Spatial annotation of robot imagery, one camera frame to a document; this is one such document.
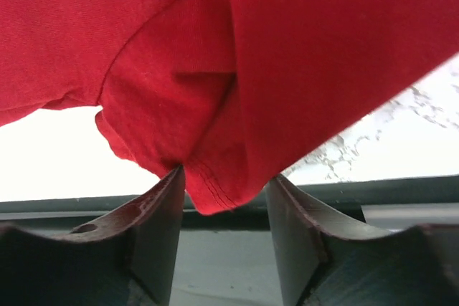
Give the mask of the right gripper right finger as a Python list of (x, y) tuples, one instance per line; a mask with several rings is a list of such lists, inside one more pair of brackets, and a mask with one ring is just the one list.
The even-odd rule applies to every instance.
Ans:
[(392, 232), (278, 176), (266, 186), (284, 305), (456, 305), (458, 226)]

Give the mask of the dark red t shirt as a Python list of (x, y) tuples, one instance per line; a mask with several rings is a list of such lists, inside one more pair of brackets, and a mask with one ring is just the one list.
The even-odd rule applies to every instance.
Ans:
[(101, 106), (215, 214), (457, 52), (458, 0), (1, 0), (1, 123)]

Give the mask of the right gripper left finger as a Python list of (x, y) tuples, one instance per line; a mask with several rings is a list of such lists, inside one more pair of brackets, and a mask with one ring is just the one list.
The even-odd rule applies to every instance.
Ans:
[(1, 225), (3, 305), (167, 305), (184, 205), (184, 170), (58, 236)]

